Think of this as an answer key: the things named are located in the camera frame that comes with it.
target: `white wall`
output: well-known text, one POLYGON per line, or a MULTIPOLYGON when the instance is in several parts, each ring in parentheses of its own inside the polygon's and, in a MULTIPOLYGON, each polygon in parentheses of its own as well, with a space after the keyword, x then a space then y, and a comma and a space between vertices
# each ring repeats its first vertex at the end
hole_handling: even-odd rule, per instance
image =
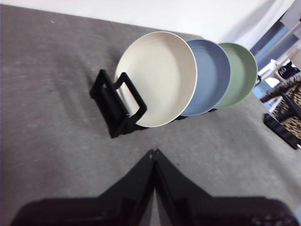
POLYGON ((2 4, 232 41, 251 48, 293 0, 2 0, 2 4))

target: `plate rim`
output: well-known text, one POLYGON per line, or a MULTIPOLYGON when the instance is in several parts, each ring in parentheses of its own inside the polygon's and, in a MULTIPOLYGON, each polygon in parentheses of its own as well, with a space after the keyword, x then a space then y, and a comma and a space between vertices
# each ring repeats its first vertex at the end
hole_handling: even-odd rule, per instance
MULTIPOLYGON (((118 67, 119 67, 119 65, 120 65, 120 62, 121 62, 123 56, 126 54, 126 52, 127 52, 127 51, 128 51, 128 50, 136 43, 136 42, 138 42, 140 39, 143 39, 143 38, 145 38, 146 36, 149 36, 149 35, 154 35, 154 34, 156 34, 156 33, 173 35, 173 36, 175 36, 176 38, 178 38, 178 39, 184 44, 184 46, 187 47, 187 50, 189 50, 189 52, 190 52, 190 54, 191 54, 191 56, 192 56, 193 62, 194 62, 194 71, 195 71, 194 74, 195 74, 195 76, 194 76, 193 92, 191 93, 190 98, 189 98, 189 100, 187 101, 187 104, 186 104, 184 107, 182 107, 181 112, 179 112, 175 117, 172 117, 172 119, 170 119, 169 121, 166 121, 166 122, 161 123, 161 124, 158 124, 158 123, 157 123, 156 125, 150 126, 150 125, 143 125, 143 124, 140 124, 140 123, 139 123, 139 120, 136 122, 137 125, 143 126, 143 127, 148 127, 148 128, 154 128, 154 127, 159 127, 159 126, 166 125, 166 124, 172 122, 173 120, 175 120, 177 117, 179 117, 179 116, 181 115, 181 113, 187 108, 187 106, 189 105, 190 101, 192 100, 193 95, 194 95, 194 93, 195 93, 195 91, 196 91, 197 81, 198 81, 198 66, 197 66, 197 62, 196 62, 196 59, 195 59, 195 57, 194 57, 194 54, 193 54, 193 52, 192 52, 192 49, 191 49, 190 46, 187 44, 187 42, 186 42, 183 38, 181 38, 179 35, 174 34, 174 33, 172 33, 172 32, 166 32, 166 31, 155 31, 155 32, 150 32, 150 33, 147 33, 147 34, 141 36, 140 38, 136 39, 134 42, 132 42, 132 43, 127 47, 127 49, 123 52, 122 56, 120 57, 120 59, 119 59, 119 61, 118 61, 118 64, 117 64, 117 66, 116 66, 115 73, 114 73, 114 81, 116 81, 116 80, 119 78, 119 76, 120 76, 120 75, 117 75, 117 69, 118 69, 118 67)), ((120 96, 121 101, 123 102, 123 104, 125 105, 126 109, 128 110, 128 109, 129 109, 128 104, 126 103, 125 99, 122 97, 121 92, 120 92, 120 93, 118 92, 118 95, 120 96)))
MULTIPOLYGON (((252 57, 252 60, 253 60, 252 63, 254 63, 254 64, 256 65, 256 71, 257 71, 257 74, 258 74, 258 65, 257 65, 257 61, 256 61, 255 56, 253 55, 253 53, 252 53, 250 50, 248 50, 248 49, 247 49, 246 47, 244 47, 243 45, 240 45, 240 44, 235 43, 235 42, 221 42, 221 43, 219 43, 219 45, 221 45, 221 44, 231 44, 231 45, 238 46, 238 47, 240 47, 240 48, 246 50, 246 52, 252 57)), ((256 84, 256 80, 257 80, 257 75, 254 77, 253 88, 254 88, 254 86, 255 86, 255 84, 256 84)), ((228 107, 232 107, 232 106, 238 105, 239 103, 243 102, 243 101, 250 95, 250 93, 252 92, 252 89, 249 91, 249 93, 248 93, 244 98, 242 98, 242 99, 239 100, 238 102, 235 102, 234 104, 227 105, 227 106, 223 106, 223 107, 219 107, 218 104, 217 104, 217 105, 215 106, 216 109, 228 108, 228 107)))
POLYGON ((213 109, 217 104, 219 104, 219 103, 221 102, 221 100, 225 97, 227 91, 229 90, 230 83, 231 83, 231 79, 232 79, 232 68, 231 68, 231 64, 230 64, 230 59, 229 59, 229 57, 228 57, 226 51, 225 51, 219 44, 217 44, 217 43, 214 42, 214 41, 207 40, 207 39, 193 39, 193 40, 187 41, 187 43, 190 42, 190 41, 208 42, 208 43, 210 43, 210 44, 213 44, 213 45, 217 46, 217 47, 225 54, 225 56, 226 56, 226 58, 227 58, 227 60, 228 60, 229 68, 230 68, 230 79, 229 79, 229 82, 228 82, 228 85, 227 85, 227 88, 226 88, 224 94, 222 95, 222 97, 220 98, 220 100, 212 106, 212 108, 207 109, 207 110, 202 111, 201 113, 197 113, 197 114, 191 114, 191 115, 181 114, 182 116, 188 116, 188 117, 191 117, 191 116, 198 116, 198 115, 205 114, 206 112, 208 112, 208 111, 210 111, 211 109, 213 109))

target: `dish rack handle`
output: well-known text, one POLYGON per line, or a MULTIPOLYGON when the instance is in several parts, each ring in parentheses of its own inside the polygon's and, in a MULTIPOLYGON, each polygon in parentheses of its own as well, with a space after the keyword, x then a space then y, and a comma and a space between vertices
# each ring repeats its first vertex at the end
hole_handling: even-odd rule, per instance
POLYGON ((136 87, 133 85, 132 81, 128 77, 127 73, 125 72, 123 72, 118 78, 118 80, 113 84, 114 89, 119 89, 122 83, 125 83, 127 85, 135 101, 139 105, 138 111, 128 119, 129 121, 131 121, 131 123, 136 123, 146 112, 147 106, 141 98, 140 94, 138 93, 136 87))

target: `green plate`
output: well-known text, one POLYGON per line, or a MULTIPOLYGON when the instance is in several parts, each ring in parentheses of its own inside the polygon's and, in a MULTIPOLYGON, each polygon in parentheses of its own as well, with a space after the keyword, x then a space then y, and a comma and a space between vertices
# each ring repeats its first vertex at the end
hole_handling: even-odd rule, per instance
POLYGON ((228 91, 214 108, 225 108, 238 104, 252 91, 258 73, 253 54, 236 43, 219 44, 228 55, 231 66, 231 80, 228 91))

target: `black object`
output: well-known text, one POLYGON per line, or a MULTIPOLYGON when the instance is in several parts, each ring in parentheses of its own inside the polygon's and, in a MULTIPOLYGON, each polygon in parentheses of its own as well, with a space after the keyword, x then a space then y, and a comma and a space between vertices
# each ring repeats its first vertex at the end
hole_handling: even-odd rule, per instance
POLYGON ((31 202, 20 209, 12 226, 136 226, 154 188, 174 226, 298 225, 277 200, 210 196, 160 150, 150 150, 100 197, 31 202))
POLYGON ((299 73, 300 70, 297 67, 292 67, 292 62, 290 61, 285 66, 281 67, 278 72, 282 78, 288 79, 294 74, 299 73))
MULTIPOLYGON (((90 96, 95 100, 109 128, 111 138, 118 137, 121 134, 132 133, 135 130, 147 129, 148 127, 139 126, 136 122, 141 119, 147 110, 147 106, 133 85, 128 75, 123 72, 116 83, 112 83, 107 72, 104 69, 99 71, 95 83, 90 90, 90 96), (139 110, 131 117, 122 103, 117 89, 125 83, 132 93, 134 99, 139 105, 139 110)), ((175 120, 182 120, 186 116, 179 116, 175 120)))
POLYGON ((281 137, 281 139, 283 139, 293 149, 298 149, 298 145, 301 144, 301 139, 296 137, 292 132, 288 131, 280 123, 294 116, 301 119, 301 109, 287 94, 282 93, 281 96, 283 97, 283 100, 287 103, 289 108, 283 114, 279 114, 277 116, 277 119, 274 119, 271 115, 266 113, 263 117, 263 123, 279 137, 281 137))
POLYGON ((266 113, 263 117, 263 123, 293 149, 299 148, 298 145, 301 144, 301 139, 297 138, 292 132, 288 131, 283 125, 274 119, 273 116, 266 113))

